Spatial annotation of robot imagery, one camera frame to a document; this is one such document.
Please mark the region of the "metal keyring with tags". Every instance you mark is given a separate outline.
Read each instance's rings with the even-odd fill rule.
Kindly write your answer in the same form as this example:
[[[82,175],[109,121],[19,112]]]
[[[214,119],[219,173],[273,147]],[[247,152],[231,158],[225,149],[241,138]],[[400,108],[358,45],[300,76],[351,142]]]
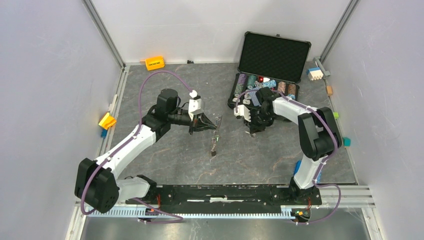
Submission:
[[[216,128],[213,131],[213,136],[210,141],[210,155],[212,157],[215,157],[217,155],[216,145],[219,140],[219,129],[221,127],[221,122],[222,122],[222,116],[217,116],[215,118]]]

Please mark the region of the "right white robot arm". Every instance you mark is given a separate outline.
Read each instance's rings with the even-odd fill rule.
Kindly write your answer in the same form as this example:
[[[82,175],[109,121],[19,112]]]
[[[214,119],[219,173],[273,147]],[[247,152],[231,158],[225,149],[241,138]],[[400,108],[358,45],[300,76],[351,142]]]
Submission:
[[[342,138],[332,110],[311,107],[268,87],[254,89],[259,108],[248,109],[237,103],[234,115],[244,119],[251,133],[264,131],[276,117],[283,117],[298,126],[303,157],[288,187],[289,199],[302,204],[318,188],[318,177],[342,146]]]

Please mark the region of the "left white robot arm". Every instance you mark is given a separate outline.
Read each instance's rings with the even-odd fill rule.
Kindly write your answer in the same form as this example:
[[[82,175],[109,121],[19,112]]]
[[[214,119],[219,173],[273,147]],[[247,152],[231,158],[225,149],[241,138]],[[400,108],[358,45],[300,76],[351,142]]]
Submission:
[[[115,147],[95,160],[83,159],[76,176],[74,194],[80,199],[80,209],[86,215],[88,204],[100,213],[108,212],[116,203],[139,198],[145,204],[153,203],[157,190],[145,176],[118,179],[123,170],[142,151],[155,144],[172,125],[187,126],[190,134],[215,130],[216,125],[202,110],[202,99],[195,90],[190,93],[188,108],[179,104],[181,99],[174,89],[163,89],[141,122]]]

